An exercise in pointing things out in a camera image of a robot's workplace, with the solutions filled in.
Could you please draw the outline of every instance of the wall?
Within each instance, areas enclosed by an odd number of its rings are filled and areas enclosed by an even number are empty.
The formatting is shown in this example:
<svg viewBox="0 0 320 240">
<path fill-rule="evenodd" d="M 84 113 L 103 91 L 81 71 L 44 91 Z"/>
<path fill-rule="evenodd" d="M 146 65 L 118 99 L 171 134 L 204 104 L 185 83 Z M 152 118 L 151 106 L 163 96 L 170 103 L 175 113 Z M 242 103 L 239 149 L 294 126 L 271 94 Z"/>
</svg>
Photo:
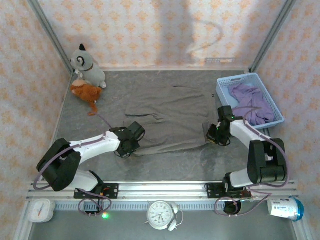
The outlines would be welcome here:
<svg viewBox="0 0 320 240">
<path fill-rule="evenodd" d="M 0 239 L 11 240 L 69 74 L 26 0 L 2 1 L 0 14 Z"/>
<path fill-rule="evenodd" d="M 298 190 L 320 239 L 320 4 L 297 0 L 258 69 L 285 122 L 271 134 L 284 140 Z"/>
<path fill-rule="evenodd" d="M 285 0 L 39 2 L 67 55 L 83 43 L 104 68 L 248 68 Z"/>
</svg>

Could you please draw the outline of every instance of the cup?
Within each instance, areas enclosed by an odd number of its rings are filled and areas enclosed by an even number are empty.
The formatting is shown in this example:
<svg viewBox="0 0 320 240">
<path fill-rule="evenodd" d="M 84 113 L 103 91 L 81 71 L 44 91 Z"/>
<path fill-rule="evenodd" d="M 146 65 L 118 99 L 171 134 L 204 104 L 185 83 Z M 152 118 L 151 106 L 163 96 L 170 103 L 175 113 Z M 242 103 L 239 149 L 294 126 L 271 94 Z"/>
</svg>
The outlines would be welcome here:
<svg viewBox="0 0 320 240">
<path fill-rule="evenodd" d="M 269 214 L 272 216 L 291 219 L 297 222 L 304 216 L 303 204 L 294 197 L 270 198 L 267 201 Z"/>
</svg>

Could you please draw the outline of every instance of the purple cloth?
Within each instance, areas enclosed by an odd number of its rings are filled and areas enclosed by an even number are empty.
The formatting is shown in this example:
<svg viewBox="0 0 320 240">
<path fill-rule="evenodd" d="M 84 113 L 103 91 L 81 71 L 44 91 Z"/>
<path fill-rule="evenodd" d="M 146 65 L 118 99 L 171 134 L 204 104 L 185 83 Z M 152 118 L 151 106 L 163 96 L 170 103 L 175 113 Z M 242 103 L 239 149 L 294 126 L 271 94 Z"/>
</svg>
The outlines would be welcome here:
<svg viewBox="0 0 320 240">
<path fill-rule="evenodd" d="M 274 113 L 258 87 L 240 83 L 238 85 L 229 86 L 228 89 L 230 95 L 239 102 L 239 105 L 233 109 L 233 114 L 235 116 L 243 117 L 251 110 L 250 108 L 241 107 L 260 107 L 261 109 L 249 113 L 246 120 L 253 126 L 274 121 Z"/>
</svg>

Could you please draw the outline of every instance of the led light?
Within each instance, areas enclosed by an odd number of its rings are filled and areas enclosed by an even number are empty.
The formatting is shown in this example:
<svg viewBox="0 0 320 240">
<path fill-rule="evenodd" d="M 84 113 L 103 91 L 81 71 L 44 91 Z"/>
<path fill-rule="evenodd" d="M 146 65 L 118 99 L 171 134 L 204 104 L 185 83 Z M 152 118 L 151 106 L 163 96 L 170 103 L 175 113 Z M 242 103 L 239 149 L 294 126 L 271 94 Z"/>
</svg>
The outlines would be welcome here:
<svg viewBox="0 0 320 240">
<path fill-rule="evenodd" d="M 108 218 L 109 218 L 109 214 L 106 213 L 106 212 L 104 212 L 104 213 L 102 214 L 102 218 L 103 218 L 103 219 L 108 219 Z"/>
</svg>

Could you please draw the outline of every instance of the gray floor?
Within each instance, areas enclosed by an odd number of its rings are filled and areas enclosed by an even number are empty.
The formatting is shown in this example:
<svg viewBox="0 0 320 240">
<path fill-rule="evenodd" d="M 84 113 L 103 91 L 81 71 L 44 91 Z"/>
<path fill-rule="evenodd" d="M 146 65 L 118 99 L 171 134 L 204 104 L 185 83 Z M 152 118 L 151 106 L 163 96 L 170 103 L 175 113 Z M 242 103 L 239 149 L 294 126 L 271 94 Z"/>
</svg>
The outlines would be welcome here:
<svg viewBox="0 0 320 240">
<path fill-rule="evenodd" d="M 244 203 L 241 212 L 253 204 Z M 33 224 L 29 240 L 296 239 L 291 220 L 269 215 L 266 202 L 250 214 L 233 218 L 218 216 L 213 211 L 185 211 L 182 225 L 172 232 L 144 224 L 145 211 L 110 211 L 109 216 L 88 218 L 77 211 L 57 211 L 51 221 Z"/>
<path fill-rule="evenodd" d="M 243 74 L 241 71 L 108 71 L 107 88 L 97 102 L 98 112 L 113 127 L 121 127 L 125 109 L 136 80 L 188 84 L 216 94 L 217 79 Z M 217 107 L 221 106 L 215 95 Z M 89 117 L 89 106 L 68 93 L 56 133 L 56 139 L 79 141 L 106 131 L 107 126 L 96 116 Z M 195 149 L 121 159 L 113 153 L 97 156 L 79 169 L 92 170 L 104 181 L 212 181 L 226 173 L 246 168 L 248 150 L 237 139 L 220 147 L 207 144 Z"/>
</svg>

